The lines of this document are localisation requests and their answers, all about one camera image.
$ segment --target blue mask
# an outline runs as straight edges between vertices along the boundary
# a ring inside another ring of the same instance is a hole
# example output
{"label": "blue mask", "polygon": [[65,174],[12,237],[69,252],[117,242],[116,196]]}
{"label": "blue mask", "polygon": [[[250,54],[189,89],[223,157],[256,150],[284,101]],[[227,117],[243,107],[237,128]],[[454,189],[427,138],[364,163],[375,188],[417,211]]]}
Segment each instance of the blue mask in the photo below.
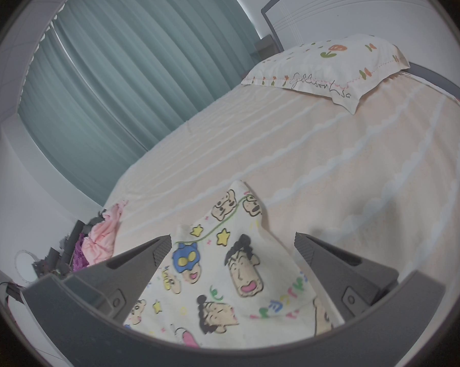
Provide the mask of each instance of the blue mask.
{"label": "blue mask", "polygon": [[193,242],[191,245],[179,243],[178,249],[172,254],[174,268],[176,268],[176,271],[179,273],[191,271],[199,262],[200,258],[196,242]]}

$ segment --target yellow star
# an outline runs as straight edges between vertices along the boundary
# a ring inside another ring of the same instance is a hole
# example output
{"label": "yellow star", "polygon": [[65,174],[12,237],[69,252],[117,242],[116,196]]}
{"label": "yellow star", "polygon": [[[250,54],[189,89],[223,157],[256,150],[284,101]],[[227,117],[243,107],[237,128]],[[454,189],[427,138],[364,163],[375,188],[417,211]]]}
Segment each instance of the yellow star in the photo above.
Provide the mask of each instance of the yellow star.
{"label": "yellow star", "polygon": [[158,314],[162,311],[162,306],[160,305],[160,302],[158,300],[155,301],[152,307],[155,310],[155,314]]}
{"label": "yellow star", "polygon": [[230,237],[230,233],[227,229],[222,229],[220,233],[216,234],[218,241],[216,242],[217,245],[226,246],[228,243],[228,238]]}
{"label": "yellow star", "polygon": [[196,227],[193,227],[193,231],[191,232],[191,235],[194,235],[196,238],[199,238],[203,231],[203,227],[201,227],[201,224],[198,224]]}

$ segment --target headboard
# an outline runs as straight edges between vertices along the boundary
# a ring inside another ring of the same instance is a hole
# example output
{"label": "headboard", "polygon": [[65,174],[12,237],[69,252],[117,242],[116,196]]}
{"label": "headboard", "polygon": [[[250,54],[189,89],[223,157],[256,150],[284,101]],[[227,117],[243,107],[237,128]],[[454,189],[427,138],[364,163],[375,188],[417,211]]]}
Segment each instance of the headboard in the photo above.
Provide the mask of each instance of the headboard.
{"label": "headboard", "polygon": [[460,46],[427,0],[270,0],[261,10],[280,51],[363,33],[384,38],[410,73],[460,99]]}

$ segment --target cartoon character with blue mask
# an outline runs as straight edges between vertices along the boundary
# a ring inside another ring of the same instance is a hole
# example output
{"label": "cartoon character with blue mask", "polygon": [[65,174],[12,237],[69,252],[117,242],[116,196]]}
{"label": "cartoon character with blue mask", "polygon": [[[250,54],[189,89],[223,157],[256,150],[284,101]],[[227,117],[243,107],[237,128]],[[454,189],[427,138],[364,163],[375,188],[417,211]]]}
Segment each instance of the cartoon character with blue mask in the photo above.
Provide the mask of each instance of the cartoon character with blue mask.
{"label": "cartoon character with blue mask", "polygon": [[172,254],[174,268],[190,284],[194,284],[201,277],[200,259],[196,242],[190,245],[179,243],[177,250]]}

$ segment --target white pillow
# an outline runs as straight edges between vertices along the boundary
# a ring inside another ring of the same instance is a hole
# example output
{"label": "white pillow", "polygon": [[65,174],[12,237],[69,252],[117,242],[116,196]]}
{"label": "white pillow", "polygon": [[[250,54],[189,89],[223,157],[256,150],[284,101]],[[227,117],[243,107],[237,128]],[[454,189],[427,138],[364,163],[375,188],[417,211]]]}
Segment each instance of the white pillow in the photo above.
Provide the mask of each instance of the white pillow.
{"label": "white pillow", "polygon": [[323,95],[355,114],[361,96],[410,64],[398,47],[355,34],[295,46],[261,61],[242,84],[274,86]]}

